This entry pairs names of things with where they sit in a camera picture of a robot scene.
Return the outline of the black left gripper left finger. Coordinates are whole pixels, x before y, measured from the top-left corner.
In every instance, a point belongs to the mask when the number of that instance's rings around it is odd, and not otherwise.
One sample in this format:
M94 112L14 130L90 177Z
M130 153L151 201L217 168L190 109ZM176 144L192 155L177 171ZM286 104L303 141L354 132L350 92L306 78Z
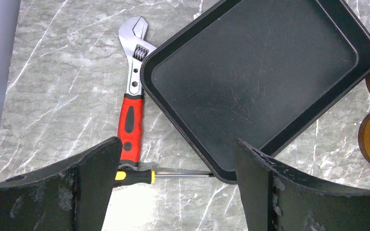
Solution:
M121 140L111 137L0 182L0 231L101 230L121 150Z

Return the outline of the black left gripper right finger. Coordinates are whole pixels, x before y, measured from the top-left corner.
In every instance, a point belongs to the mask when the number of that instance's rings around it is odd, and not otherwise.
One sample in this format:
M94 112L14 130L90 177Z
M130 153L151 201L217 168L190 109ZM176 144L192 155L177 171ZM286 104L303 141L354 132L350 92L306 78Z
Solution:
M234 142L234 163L251 231L370 231L370 190L323 180Z

